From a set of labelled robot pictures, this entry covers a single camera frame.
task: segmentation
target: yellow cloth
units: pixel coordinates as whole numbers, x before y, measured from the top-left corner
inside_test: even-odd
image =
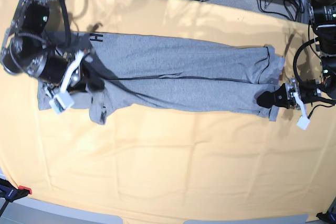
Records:
[[[18,0],[0,0],[0,39]],[[272,45],[286,57],[307,26],[185,0],[66,0],[72,30],[158,35],[232,46]],[[53,10],[54,22],[61,20]],[[314,57],[299,68],[318,72]],[[125,223],[241,220],[326,211],[336,196],[335,109],[278,121],[230,112],[187,113],[134,105],[105,126],[87,110],[38,111],[37,81],[0,71],[0,167],[35,199],[120,216]]]

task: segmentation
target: gray sweatpants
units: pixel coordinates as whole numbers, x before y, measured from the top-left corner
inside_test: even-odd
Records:
[[[85,60],[103,76],[105,90],[77,93],[73,98],[74,108],[89,108],[96,123],[105,124],[108,115],[132,104],[192,112],[232,111],[276,120],[277,107],[265,109],[256,103],[264,91],[279,88],[285,60],[272,47],[240,49],[122,34],[91,34],[90,40],[96,55]],[[50,108],[48,100],[40,84],[39,109]]]

